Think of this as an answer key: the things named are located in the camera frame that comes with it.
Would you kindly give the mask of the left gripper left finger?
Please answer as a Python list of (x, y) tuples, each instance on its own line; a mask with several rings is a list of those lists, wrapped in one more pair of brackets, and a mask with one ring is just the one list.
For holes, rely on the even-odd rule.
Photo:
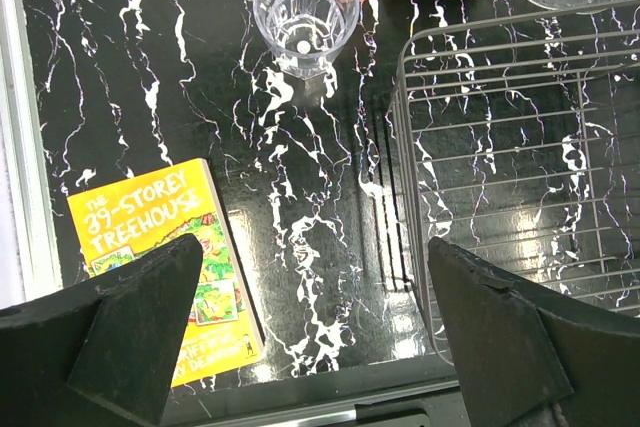
[(203, 261), (184, 234), (1, 311), (4, 426), (157, 426)]

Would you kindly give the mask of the black wire dish rack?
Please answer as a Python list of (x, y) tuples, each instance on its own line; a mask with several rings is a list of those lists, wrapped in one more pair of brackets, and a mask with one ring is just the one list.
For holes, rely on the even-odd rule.
[(638, 0), (416, 33), (391, 107), (412, 287), (442, 361), (434, 237), (638, 315)]

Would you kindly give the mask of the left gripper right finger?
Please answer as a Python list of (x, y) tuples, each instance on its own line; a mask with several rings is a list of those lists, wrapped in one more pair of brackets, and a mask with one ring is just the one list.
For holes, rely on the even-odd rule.
[(638, 425), (638, 319), (438, 237), (428, 269), (472, 425)]

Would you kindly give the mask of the clear plastic tumbler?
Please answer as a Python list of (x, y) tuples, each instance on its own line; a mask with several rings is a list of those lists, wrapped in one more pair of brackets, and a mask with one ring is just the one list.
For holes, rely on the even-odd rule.
[(305, 80), (332, 66), (360, 10), (360, 0), (253, 0), (256, 25), (276, 64)]

